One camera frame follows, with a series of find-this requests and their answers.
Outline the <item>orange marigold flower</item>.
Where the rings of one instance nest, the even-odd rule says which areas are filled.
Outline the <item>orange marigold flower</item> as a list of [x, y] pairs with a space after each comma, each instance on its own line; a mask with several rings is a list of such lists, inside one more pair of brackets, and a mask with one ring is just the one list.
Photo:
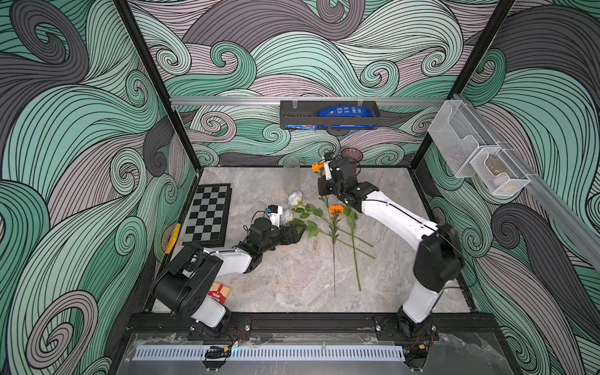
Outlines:
[[340, 215], [345, 211], [344, 206], [331, 205], [329, 207], [330, 223], [329, 223], [329, 235], [331, 237], [333, 246], [333, 270], [334, 270], [334, 295], [336, 295], [336, 244], [338, 241], [338, 229]]
[[348, 192], [349, 188], [356, 185], [356, 164], [348, 159], [335, 159], [313, 164], [312, 170], [318, 175], [318, 194], [327, 209], [327, 219], [325, 219], [324, 213], [318, 215], [315, 210], [313, 213], [316, 217], [325, 220], [328, 225], [328, 235], [334, 253], [334, 283], [336, 283], [336, 246], [340, 242], [352, 250], [357, 286], [361, 292], [362, 285], [357, 259], [359, 249], [356, 246], [358, 213], [353, 207], [356, 199]]

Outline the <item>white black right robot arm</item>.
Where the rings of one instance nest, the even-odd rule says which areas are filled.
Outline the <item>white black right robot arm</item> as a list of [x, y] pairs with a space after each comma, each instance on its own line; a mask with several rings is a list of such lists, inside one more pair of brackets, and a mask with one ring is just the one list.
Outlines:
[[377, 220], [414, 251], [414, 283], [398, 310], [398, 331], [406, 339], [420, 337], [445, 289], [464, 266], [456, 228], [426, 220], [394, 202], [374, 184], [360, 182], [350, 159], [329, 154], [312, 169], [319, 175], [321, 197], [333, 195], [345, 206]]

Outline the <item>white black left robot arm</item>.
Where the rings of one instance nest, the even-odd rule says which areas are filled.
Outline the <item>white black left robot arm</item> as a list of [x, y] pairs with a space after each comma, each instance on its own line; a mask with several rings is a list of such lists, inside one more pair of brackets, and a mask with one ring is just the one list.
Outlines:
[[226, 250], [208, 250], [192, 242], [158, 273], [150, 287], [151, 296], [180, 318], [190, 318], [223, 340], [231, 326], [231, 311], [209, 296], [217, 278], [250, 273], [261, 264], [263, 255], [279, 246], [300, 242], [304, 223], [276, 225], [259, 217], [246, 230], [243, 241]]

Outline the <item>purple glass vase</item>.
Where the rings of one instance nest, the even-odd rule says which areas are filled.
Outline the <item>purple glass vase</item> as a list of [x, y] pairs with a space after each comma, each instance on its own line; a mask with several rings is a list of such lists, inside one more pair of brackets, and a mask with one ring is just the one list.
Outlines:
[[341, 157], [343, 159], [348, 159], [355, 175], [360, 173], [360, 162], [363, 160], [363, 153], [359, 149], [344, 148], [341, 152]]

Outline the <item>clear glass vase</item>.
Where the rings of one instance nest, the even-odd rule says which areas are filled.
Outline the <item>clear glass vase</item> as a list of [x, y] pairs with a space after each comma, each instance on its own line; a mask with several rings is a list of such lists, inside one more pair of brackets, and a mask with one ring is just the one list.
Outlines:
[[284, 190], [287, 195], [298, 191], [300, 186], [300, 160], [295, 156], [286, 156], [283, 159]]

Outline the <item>black white chessboard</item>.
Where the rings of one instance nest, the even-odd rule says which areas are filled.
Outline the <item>black white chessboard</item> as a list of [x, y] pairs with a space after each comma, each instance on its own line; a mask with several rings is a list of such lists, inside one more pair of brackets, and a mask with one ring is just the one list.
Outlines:
[[231, 195], [230, 184], [200, 184], [182, 227], [182, 243], [195, 242], [205, 248], [224, 247]]

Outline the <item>red yellow small box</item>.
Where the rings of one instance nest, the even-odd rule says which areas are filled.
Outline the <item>red yellow small box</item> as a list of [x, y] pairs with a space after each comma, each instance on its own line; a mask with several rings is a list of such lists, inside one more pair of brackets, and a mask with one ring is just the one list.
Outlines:
[[208, 292], [209, 297], [215, 299], [220, 304], [224, 304], [230, 294], [231, 288], [225, 284], [220, 284], [219, 282], [214, 282]]

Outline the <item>blue package in basket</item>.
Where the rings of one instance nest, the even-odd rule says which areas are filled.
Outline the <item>blue package in basket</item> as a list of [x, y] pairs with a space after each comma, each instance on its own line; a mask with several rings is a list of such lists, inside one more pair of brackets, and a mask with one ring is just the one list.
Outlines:
[[373, 117], [373, 111], [363, 106], [335, 106], [317, 112], [318, 117]]

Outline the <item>black wall shelf basket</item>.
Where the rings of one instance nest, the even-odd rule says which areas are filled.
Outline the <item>black wall shelf basket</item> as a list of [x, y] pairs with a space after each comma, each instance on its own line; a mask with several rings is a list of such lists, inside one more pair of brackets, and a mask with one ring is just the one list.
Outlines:
[[381, 112], [375, 101], [289, 100], [280, 105], [280, 125], [284, 129], [375, 129]]

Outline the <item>white perforated front rail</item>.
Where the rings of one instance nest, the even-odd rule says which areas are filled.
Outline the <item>white perforated front rail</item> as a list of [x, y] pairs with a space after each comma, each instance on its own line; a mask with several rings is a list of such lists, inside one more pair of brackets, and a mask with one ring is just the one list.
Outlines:
[[[202, 361], [208, 345], [140, 345], [134, 361]], [[231, 361], [359, 361], [405, 362], [403, 349], [394, 345], [260, 345], [235, 348]]]

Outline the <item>clear mesh wall bin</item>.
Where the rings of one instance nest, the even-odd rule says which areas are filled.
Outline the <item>clear mesh wall bin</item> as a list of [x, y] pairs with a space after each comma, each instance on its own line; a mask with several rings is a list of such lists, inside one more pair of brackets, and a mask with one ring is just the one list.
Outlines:
[[437, 112], [428, 134], [455, 178], [471, 178], [476, 172], [471, 159], [484, 145], [478, 120], [461, 100], [447, 100]]

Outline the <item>small clear wall bin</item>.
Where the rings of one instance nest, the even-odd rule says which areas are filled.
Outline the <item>small clear wall bin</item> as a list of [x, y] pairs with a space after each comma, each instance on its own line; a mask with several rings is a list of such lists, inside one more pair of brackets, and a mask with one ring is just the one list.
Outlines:
[[470, 160], [470, 165], [494, 196], [513, 197], [531, 182], [499, 146], [483, 146]]

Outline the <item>black frame post left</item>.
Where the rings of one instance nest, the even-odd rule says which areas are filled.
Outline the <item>black frame post left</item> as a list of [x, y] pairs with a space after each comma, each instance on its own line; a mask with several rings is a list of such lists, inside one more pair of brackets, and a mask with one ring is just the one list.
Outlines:
[[123, 25], [125, 26], [129, 37], [134, 45], [134, 48], [136, 49], [137, 54], [139, 55], [142, 61], [143, 67], [148, 73], [149, 79], [154, 89], [156, 90], [159, 101], [161, 102], [162, 107], [164, 108], [176, 135], [181, 141], [181, 144], [192, 164], [193, 169], [197, 174], [201, 173], [203, 171], [203, 168], [196, 157], [195, 150], [193, 149], [192, 143], [187, 135], [180, 114], [171, 106], [170, 95], [168, 94], [167, 87], [165, 86], [165, 83], [159, 74], [159, 70], [156, 64], [154, 63], [150, 49], [134, 17], [129, 1], [114, 0], [113, 4], [117, 9], [118, 14], [120, 15], [120, 19], [122, 20]]

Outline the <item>black frame post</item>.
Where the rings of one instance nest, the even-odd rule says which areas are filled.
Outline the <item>black frame post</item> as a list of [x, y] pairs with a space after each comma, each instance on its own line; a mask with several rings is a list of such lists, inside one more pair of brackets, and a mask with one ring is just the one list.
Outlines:
[[161, 102], [162, 107], [164, 108], [176, 135], [181, 141], [181, 144], [192, 164], [193, 169], [197, 174], [201, 173], [203, 171], [203, 168], [196, 157], [195, 150], [193, 149], [192, 143], [187, 135], [180, 114], [171, 106], [170, 95], [168, 94], [167, 87], [165, 86], [165, 83], [159, 74], [159, 70], [156, 64], [154, 63], [150, 49], [134, 17], [129, 1], [114, 0], [113, 4], [117, 9], [118, 14], [120, 15], [120, 19], [122, 20], [123, 25], [125, 26], [129, 37], [134, 45], [134, 48], [136, 49], [137, 54], [139, 55], [142, 61], [143, 67], [148, 73], [149, 79], [154, 89], [156, 90], [159, 101]]
[[514, 1], [448, 2], [448, 8], [462, 32], [462, 48], [468, 49], [469, 54], [462, 54], [459, 63], [444, 74], [448, 80], [442, 91], [444, 100], [453, 99], [465, 92], [468, 82], [514, 4]]

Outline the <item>black frame post right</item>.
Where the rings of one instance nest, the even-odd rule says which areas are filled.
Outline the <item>black frame post right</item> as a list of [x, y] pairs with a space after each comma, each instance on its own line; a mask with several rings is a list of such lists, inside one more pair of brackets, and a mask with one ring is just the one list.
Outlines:
[[453, 99], [465, 92], [468, 82], [514, 4], [514, 1], [448, 2], [448, 8], [462, 32], [462, 48], [468, 49], [469, 54], [462, 54], [459, 63], [444, 74], [448, 80], [442, 91], [444, 100]]

